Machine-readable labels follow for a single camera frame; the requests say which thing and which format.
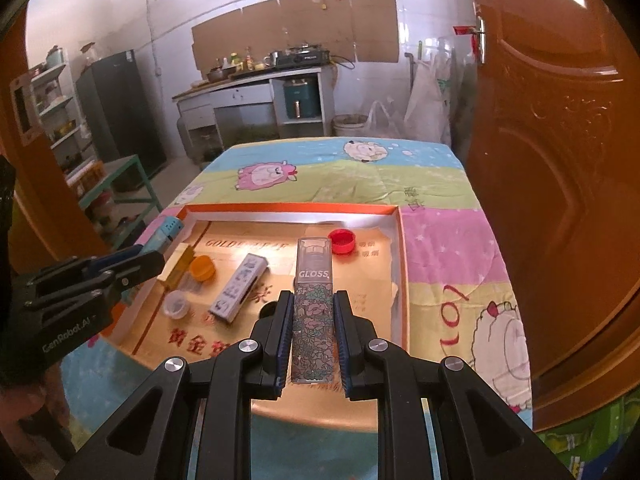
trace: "blue stripe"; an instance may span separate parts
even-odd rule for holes
[[[259,162],[283,162],[284,160],[287,164],[294,166],[354,160],[345,152],[345,145],[350,141],[353,141],[352,147],[357,146],[358,142],[375,142],[384,148],[386,155],[383,155],[380,160],[370,161],[369,164],[463,169],[453,152],[444,144],[402,139],[330,137],[300,142],[273,141],[268,144],[236,146],[220,155],[204,171],[239,170]]]

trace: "plastic bag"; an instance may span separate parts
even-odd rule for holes
[[[445,52],[417,61],[414,88],[404,115],[405,138],[451,146],[449,94],[451,60]]]
[[[387,100],[390,104],[393,103],[392,99]],[[384,119],[380,120],[377,108],[382,111]],[[369,110],[369,117],[363,128],[363,135],[365,137],[377,137],[379,139],[399,139],[400,132],[398,130],[397,120],[391,117],[391,114],[385,108],[380,101],[373,101],[371,109]]]

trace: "refrigerator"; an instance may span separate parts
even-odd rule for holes
[[[133,50],[95,61],[76,81],[78,97],[91,129],[94,147],[103,162],[138,154],[149,178],[166,163]],[[118,177],[116,191],[142,185],[136,168]]]

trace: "green air fryer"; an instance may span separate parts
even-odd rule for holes
[[[307,77],[285,81],[284,101],[289,119],[318,117],[321,114],[318,80]]]

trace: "metal pivot bolt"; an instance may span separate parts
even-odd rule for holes
[[[253,339],[243,339],[238,343],[238,348],[241,352],[253,352],[256,348],[258,348],[258,342]]]
[[[465,362],[459,357],[451,356],[444,359],[444,365],[452,372],[459,372],[465,365]]]
[[[389,343],[387,343],[384,339],[372,339],[369,341],[369,348],[371,348],[374,352],[384,352],[387,348],[389,348]]]
[[[164,362],[164,369],[168,372],[177,372],[184,366],[184,361],[179,357],[172,357]]]

